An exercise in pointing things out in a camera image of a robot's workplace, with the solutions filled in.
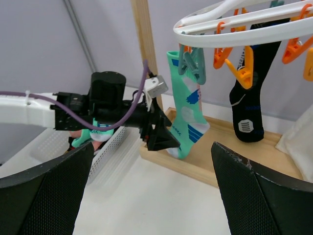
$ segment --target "wooden tray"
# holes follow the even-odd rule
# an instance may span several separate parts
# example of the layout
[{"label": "wooden tray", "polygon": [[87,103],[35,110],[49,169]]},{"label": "wooden tray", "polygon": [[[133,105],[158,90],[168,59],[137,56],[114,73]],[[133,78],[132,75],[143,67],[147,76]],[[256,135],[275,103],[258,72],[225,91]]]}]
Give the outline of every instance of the wooden tray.
[{"label": "wooden tray", "polygon": [[[176,110],[169,108],[166,115],[173,122],[176,117]],[[303,179],[290,156],[275,148],[281,135],[265,132],[264,139],[260,142],[244,143],[235,136],[232,123],[211,117],[205,117],[205,119],[210,123],[210,129],[192,147],[189,155],[184,160],[171,157],[166,150],[158,152],[148,151],[145,144],[140,147],[141,157],[206,184],[218,187],[211,158],[211,146],[214,141],[217,141],[255,162],[294,178]]]}]

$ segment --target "wooden frame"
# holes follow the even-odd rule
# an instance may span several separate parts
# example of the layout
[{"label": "wooden frame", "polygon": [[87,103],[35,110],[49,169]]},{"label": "wooden frame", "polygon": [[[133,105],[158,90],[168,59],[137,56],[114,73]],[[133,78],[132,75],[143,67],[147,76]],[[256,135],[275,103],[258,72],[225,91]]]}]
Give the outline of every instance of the wooden frame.
[{"label": "wooden frame", "polygon": [[[157,62],[148,0],[131,0],[131,2],[142,59],[148,59],[151,71],[157,73]],[[161,97],[158,97],[158,104],[162,108]],[[166,112],[166,115],[171,121],[174,121],[176,117],[175,109],[170,108]],[[211,127],[209,131],[193,146],[190,154],[185,160],[178,160],[171,157],[166,150],[158,152],[148,151],[145,144],[140,148],[141,157],[217,187],[218,184],[211,159],[210,146],[213,141],[218,141],[253,161],[259,162],[289,176],[302,179],[301,173],[291,157],[275,148],[281,135],[266,132],[265,138],[262,141],[247,144],[237,139],[232,123],[209,117],[205,118],[210,123]]]}]

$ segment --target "laundry basket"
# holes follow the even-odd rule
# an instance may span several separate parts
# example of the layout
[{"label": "laundry basket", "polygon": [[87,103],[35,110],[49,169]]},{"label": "laundry basket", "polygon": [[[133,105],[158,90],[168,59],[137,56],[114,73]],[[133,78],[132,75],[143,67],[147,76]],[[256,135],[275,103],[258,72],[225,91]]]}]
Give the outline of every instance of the laundry basket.
[{"label": "laundry basket", "polygon": [[[127,128],[118,128],[112,137],[100,149],[97,155],[93,158],[87,184],[90,184],[99,174],[101,169],[123,143],[128,134],[129,130]],[[69,147],[68,138],[68,131],[47,129],[36,139],[36,145],[30,150],[29,156],[40,163],[59,157],[63,155]]]}]

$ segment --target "white cloth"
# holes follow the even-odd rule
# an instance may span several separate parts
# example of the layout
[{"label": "white cloth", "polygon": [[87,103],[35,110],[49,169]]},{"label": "white cloth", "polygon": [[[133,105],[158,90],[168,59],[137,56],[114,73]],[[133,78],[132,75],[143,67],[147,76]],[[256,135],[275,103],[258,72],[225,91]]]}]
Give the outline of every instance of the white cloth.
[{"label": "white cloth", "polygon": [[313,183],[313,105],[283,134],[276,148],[289,154],[303,179]]}]

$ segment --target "black sock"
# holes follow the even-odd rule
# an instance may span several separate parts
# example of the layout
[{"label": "black sock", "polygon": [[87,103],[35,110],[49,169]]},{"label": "black sock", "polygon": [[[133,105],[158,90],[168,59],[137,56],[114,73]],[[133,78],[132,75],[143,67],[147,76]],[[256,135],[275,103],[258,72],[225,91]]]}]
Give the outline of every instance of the black sock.
[{"label": "black sock", "polygon": [[[287,22],[289,22],[289,19],[254,24],[250,30]],[[236,81],[235,86],[229,94],[235,134],[243,142],[257,142],[264,137],[260,105],[261,87],[276,56],[280,43],[274,42],[251,46],[254,57],[253,86],[249,90],[246,90]],[[241,58],[238,68],[244,66],[244,52]]]}]

